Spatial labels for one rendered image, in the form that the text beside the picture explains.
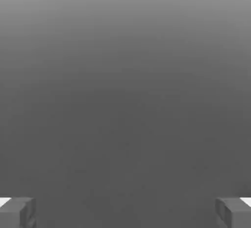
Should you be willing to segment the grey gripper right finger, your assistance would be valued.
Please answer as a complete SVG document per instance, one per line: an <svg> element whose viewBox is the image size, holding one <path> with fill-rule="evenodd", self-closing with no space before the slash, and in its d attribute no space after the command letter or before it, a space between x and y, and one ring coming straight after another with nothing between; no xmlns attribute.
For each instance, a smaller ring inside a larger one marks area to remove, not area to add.
<svg viewBox="0 0 251 228"><path fill-rule="evenodd" d="M251 197L216 198L218 228L251 228Z"/></svg>

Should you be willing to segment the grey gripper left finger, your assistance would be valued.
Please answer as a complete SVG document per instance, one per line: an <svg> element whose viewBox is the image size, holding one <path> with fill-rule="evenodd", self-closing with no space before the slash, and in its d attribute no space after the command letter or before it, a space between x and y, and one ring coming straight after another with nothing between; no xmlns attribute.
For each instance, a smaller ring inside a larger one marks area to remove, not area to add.
<svg viewBox="0 0 251 228"><path fill-rule="evenodd" d="M37 228L36 199L10 198L0 207L0 228Z"/></svg>

